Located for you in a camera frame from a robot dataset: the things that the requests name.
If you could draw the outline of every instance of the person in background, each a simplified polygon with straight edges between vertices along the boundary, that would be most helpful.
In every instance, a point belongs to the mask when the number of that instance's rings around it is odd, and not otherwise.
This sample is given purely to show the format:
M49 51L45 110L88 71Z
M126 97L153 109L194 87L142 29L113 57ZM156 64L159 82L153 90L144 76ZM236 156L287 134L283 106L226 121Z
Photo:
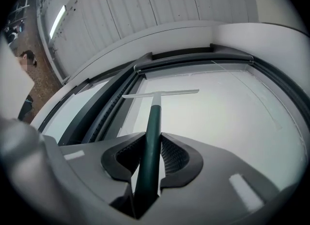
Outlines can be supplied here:
M23 70L27 71L28 65L33 65L34 67L37 67L37 61L34 57L34 53L31 50L26 50L19 57L17 57L17 60L19 61L19 64L23 68Z

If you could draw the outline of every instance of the brown floor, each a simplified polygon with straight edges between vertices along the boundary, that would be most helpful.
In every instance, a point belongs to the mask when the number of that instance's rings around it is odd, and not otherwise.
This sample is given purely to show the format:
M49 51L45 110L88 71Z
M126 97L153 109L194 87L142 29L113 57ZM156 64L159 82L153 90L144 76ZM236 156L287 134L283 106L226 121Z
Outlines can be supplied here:
M56 75L52 71L46 57L42 42L40 39L37 17L36 0L29 0L30 6L24 12L25 30L17 38L17 49L14 50L16 56L25 50L32 50L37 60L37 67L28 66L27 73L34 81L34 87L30 92L33 98L32 110L24 121L30 123L44 104L62 87Z

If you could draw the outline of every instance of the dark hair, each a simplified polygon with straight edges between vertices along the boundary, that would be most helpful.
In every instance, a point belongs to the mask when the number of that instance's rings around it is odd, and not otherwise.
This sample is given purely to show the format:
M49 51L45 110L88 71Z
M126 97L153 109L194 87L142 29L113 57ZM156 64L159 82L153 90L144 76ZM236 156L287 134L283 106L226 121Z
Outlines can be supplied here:
M31 50L24 51L20 56L23 57L25 54L27 55L27 59L34 60L34 53Z

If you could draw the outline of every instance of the tube light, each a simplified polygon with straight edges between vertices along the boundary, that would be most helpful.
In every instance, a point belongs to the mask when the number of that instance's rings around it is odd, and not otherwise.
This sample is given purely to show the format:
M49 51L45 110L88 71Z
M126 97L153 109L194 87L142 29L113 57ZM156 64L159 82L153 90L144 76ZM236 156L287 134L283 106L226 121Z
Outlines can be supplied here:
M50 30L50 33L49 33L49 36L50 38L52 39L53 35L54 35L54 32L56 30L56 27L60 21L60 19L62 18L63 14L65 13L66 11L66 6L62 6L62 8L60 9L55 21L54 21L54 24L52 26L52 29Z

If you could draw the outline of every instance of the corrugated metal wall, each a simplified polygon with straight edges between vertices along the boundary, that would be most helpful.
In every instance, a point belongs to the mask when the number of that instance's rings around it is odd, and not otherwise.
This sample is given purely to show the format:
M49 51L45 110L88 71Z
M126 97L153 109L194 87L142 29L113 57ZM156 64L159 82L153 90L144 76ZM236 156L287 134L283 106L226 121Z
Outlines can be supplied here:
M59 10L69 0L47 0L47 2L45 21L49 33ZM255 0L76 0L56 32L53 48L65 72L72 75L91 57L126 36L157 25L187 20L258 22L256 2Z

